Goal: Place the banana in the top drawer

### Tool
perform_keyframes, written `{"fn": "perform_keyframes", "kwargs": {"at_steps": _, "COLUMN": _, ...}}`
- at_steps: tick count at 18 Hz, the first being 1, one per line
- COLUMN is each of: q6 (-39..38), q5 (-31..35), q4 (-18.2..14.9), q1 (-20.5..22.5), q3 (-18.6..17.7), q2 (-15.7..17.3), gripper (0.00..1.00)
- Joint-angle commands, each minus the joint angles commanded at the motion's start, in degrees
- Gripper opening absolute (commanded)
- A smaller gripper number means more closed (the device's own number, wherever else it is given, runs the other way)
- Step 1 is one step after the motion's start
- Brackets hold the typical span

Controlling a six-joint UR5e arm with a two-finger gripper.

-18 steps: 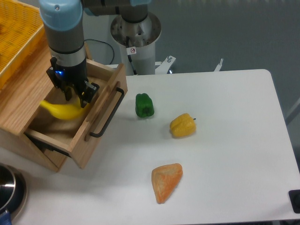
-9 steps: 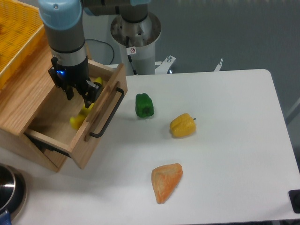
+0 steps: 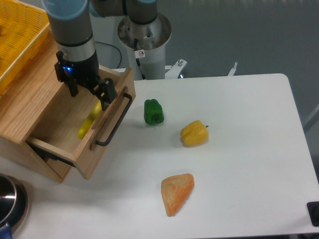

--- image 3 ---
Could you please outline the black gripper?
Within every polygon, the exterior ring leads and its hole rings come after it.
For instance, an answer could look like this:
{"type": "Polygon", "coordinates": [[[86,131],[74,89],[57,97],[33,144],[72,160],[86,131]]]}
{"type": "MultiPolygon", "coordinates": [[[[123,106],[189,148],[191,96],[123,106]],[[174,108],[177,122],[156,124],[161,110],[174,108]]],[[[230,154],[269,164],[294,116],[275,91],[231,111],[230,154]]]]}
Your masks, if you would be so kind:
{"type": "Polygon", "coordinates": [[[58,51],[58,62],[54,65],[57,80],[65,83],[72,97],[78,94],[77,85],[94,90],[95,96],[100,100],[101,108],[105,111],[117,97],[114,82],[111,78],[99,77],[99,64],[96,51],[88,59],[83,61],[68,61],[64,59],[64,53],[58,51]]]}

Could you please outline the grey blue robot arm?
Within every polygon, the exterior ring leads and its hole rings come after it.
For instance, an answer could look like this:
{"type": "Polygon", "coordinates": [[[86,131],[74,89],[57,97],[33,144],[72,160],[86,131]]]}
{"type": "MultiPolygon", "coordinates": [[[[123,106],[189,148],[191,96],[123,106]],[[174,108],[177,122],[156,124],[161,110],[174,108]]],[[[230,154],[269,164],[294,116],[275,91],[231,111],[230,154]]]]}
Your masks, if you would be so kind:
{"type": "Polygon", "coordinates": [[[64,83],[72,97],[78,86],[88,89],[106,110],[117,97],[111,79],[99,75],[99,63],[90,15],[98,17],[128,16],[145,25],[157,17],[155,0],[44,0],[58,51],[54,65],[57,80],[64,83]]]}

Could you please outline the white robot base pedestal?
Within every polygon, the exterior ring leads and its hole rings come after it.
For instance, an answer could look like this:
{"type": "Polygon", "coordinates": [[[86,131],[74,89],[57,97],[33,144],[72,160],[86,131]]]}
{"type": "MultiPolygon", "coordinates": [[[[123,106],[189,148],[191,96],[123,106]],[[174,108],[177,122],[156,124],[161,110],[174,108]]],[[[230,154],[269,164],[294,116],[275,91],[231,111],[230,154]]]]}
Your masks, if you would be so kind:
{"type": "Polygon", "coordinates": [[[126,47],[135,80],[165,78],[165,46],[171,24],[161,13],[149,24],[139,25],[126,16],[118,26],[118,37],[126,47]]]}

